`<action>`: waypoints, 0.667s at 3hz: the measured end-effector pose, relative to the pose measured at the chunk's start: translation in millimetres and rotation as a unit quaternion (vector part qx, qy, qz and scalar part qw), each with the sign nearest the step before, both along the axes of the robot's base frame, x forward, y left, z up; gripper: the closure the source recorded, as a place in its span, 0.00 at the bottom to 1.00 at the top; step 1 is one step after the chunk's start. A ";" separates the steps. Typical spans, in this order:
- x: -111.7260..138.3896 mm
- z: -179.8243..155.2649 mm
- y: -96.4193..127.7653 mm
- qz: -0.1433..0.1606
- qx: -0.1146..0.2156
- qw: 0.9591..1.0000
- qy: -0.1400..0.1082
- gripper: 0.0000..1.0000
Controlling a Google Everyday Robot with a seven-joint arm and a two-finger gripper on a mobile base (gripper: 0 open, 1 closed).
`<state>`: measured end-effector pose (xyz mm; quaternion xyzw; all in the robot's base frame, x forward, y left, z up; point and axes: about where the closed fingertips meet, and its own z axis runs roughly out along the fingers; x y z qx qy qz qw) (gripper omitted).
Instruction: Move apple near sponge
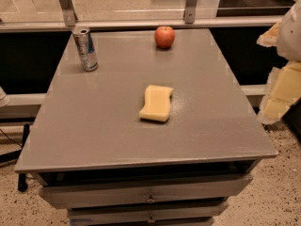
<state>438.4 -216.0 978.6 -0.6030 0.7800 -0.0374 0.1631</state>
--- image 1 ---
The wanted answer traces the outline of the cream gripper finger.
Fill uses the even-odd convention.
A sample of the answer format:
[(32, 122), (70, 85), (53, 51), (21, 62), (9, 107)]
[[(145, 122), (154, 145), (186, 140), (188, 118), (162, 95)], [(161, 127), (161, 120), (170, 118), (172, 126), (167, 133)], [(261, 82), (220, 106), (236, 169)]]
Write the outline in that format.
[(275, 23), (266, 32), (261, 34), (257, 39), (257, 44), (263, 47), (277, 47), (277, 36), (280, 22)]
[(263, 124), (279, 121), (301, 98), (301, 63), (289, 61), (269, 73), (258, 120)]

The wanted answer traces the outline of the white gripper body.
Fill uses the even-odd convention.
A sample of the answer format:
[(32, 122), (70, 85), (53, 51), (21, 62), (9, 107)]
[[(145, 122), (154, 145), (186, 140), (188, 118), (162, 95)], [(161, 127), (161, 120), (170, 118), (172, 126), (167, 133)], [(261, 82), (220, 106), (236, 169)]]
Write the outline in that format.
[(288, 60), (301, 61), (301, 1), (296, 2), (280, 22), (277, 53)]

